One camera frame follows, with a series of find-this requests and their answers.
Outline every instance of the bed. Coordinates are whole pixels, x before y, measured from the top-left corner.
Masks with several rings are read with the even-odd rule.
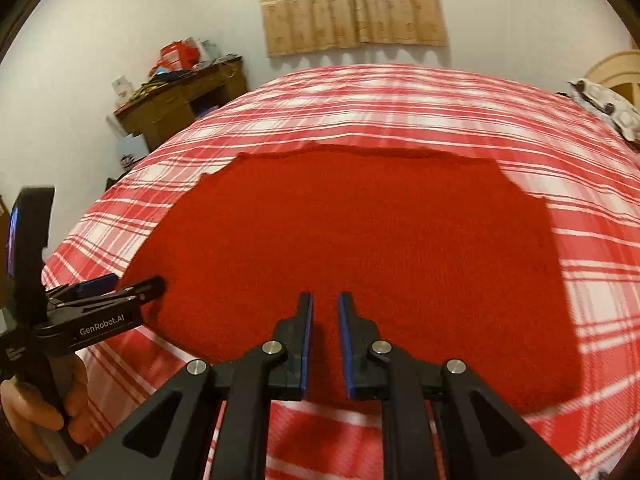
[[[46,284],[122,275],[203,173],[240,152],[289,151],[309,141],[490,157],[523,190],[546,198],[584,384],[577,399],[526,420],[581,477],[612,469],[640,428],[640,158],[564,96],[399,64],[291,73],[193,123],[108,190],[48,260]],[[100,435],[191,359],[145,326],[81,356]],[[286,446],[306,432],[315,432],[313,443]],[[380,437],[376,416],[274,402],[267,476],[379,479]]]

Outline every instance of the beige curtain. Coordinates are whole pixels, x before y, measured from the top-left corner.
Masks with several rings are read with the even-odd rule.
[[[439,0],[261,0],[269,56],[362,43],[445,45]]]

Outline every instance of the red cloth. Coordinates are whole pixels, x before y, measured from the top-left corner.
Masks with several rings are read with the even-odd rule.
[[[137,252],[124,284],[168,281],[145,321],[213,363],[271,336],[314,294],[309,400],[345,396],[337,297],[414,357],[464,359],[516,410],[580,386],[545,202],[492,160],[311,146],[242,154],[202,177]]]

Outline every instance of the clutter on desk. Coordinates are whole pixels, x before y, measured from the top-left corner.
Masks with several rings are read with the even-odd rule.
[[[116,99],[116,108],[120,108],[124,103],[129,101],[134,94],[133,85],[126,77],[121,76],[111,83],[116,91],[118,98]]]
[[[220,56],[208,40],[174,41],[161,49],[147,81],[134,92],[123,92],[129,98],[117,103],[113,115],[120,127],[114,129],[120,136],[122,130],[142,134],[153,151],[196,118],[247,91],[241,56]]]

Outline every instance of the human hand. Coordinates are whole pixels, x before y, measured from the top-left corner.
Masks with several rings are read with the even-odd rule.
[[[63,403],[71,417],[67,427],[69,435],[78,444],[84,444],[92,432],[86,382],[86,368],[82,359],[76,356],[74,382]],[[61,430],[64,423],[58,410],[17,383],[15,378],[0,384],[0,399],[4,416],[22,445],[43,462],[53,462],[51,453],[35,431],[35,425],[53,431]]]

